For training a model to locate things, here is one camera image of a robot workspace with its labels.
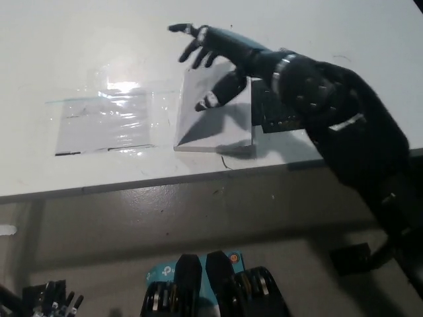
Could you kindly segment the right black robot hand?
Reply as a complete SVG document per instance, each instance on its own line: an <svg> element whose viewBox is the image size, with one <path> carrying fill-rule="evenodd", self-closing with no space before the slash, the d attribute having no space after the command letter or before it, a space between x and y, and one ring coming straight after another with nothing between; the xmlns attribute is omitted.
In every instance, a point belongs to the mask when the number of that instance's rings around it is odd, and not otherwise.
<svg viewBox="0 0 423 317"><path fill-rule="evenodd" d="M248 77L261 79L269 87L272 85L272 76L276 64L282 58L282 52L272 51L230 30L208 25L196 28L193 24L181 23L170 25L168 30L193 37L179 57L179 62L184 63L197 51L192 63L193 69L201 65L209 68L217 57L224 57L235 66L197 102L197 112L226 105L245 89Z"/></svg>

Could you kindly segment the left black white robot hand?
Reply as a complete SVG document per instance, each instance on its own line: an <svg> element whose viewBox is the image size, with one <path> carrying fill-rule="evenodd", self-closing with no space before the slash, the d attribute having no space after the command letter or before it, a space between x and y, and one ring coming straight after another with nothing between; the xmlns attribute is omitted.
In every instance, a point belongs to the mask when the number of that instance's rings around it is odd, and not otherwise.
<svg viewBox="0 0 423 317"><path fill-rule="evenodd" d="M46 283L32 309L35 317L74 317L84 301L79 295L75 300L75 292L67 293L65 280L49 281Z"/></svg>

